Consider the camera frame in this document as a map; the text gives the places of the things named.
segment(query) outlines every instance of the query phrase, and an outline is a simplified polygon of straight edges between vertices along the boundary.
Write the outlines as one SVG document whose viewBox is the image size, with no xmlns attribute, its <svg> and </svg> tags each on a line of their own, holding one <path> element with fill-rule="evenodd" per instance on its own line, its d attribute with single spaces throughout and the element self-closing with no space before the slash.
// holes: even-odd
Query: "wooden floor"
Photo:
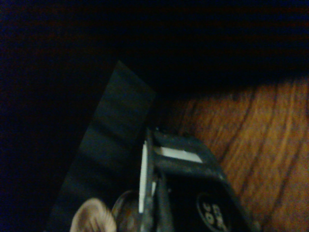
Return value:
<svg viewBox="0 0 309 232">
<path fill-rule="evenodd" d="M 202 140 L 266 232 L 309 231 L 309 78 L 161 103 L 158 126 Z"/>
</svg>

